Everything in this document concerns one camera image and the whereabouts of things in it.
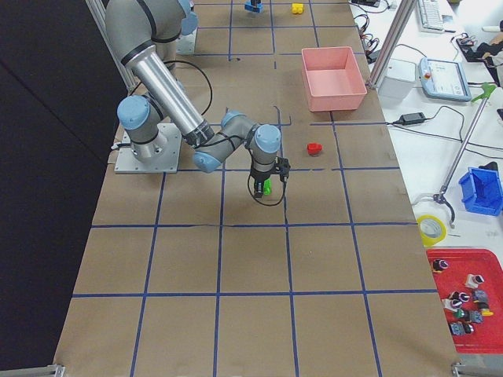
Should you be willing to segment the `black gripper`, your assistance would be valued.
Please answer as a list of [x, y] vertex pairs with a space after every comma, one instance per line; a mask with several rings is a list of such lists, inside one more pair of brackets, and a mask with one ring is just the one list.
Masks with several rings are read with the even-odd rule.
[[264, 181], [271, 175], [278, 175], [283, 184], [285, 194], [291, 166], [287, 158], [275, 156], [268, 163], [260, 163], [255, 157], [251, 158], [250, 177], [253, 178], [253, 193], [255, 198], [263, 197]]

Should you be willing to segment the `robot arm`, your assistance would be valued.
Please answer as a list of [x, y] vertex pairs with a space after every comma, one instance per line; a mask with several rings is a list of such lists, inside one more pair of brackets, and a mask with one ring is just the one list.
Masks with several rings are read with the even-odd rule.
[[251, 156], [247, 188], [259, 200], [273, 174], [286, 183], [290, 164], [278, 156], [281, 132], [260, 124], [241, 112], [229, 111], [215, 133], [186, 96], [172, 70], [157, 50], [197, 27], [190, 1], [110, 1], [105, 10], [105, 30], [113, 55], [143, 83], [147, 94], [124, 98], [117, 108], [119, 121], [138, 159], [160, 154], [165, 137], [158, 124], [165, 118], [180, 130], [194, 149], [193, 163], [203, 172], [220, 167], [239, 147]]

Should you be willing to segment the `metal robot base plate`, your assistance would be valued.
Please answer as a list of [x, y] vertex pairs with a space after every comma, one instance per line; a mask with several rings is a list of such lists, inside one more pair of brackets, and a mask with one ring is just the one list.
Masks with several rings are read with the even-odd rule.
[[159, 123], [158, 134], [149, 144], [130, 141], [123, 131], [115, 162], [117, 174], [176, 174], [178, 171], [182, 135], [173, 123]]

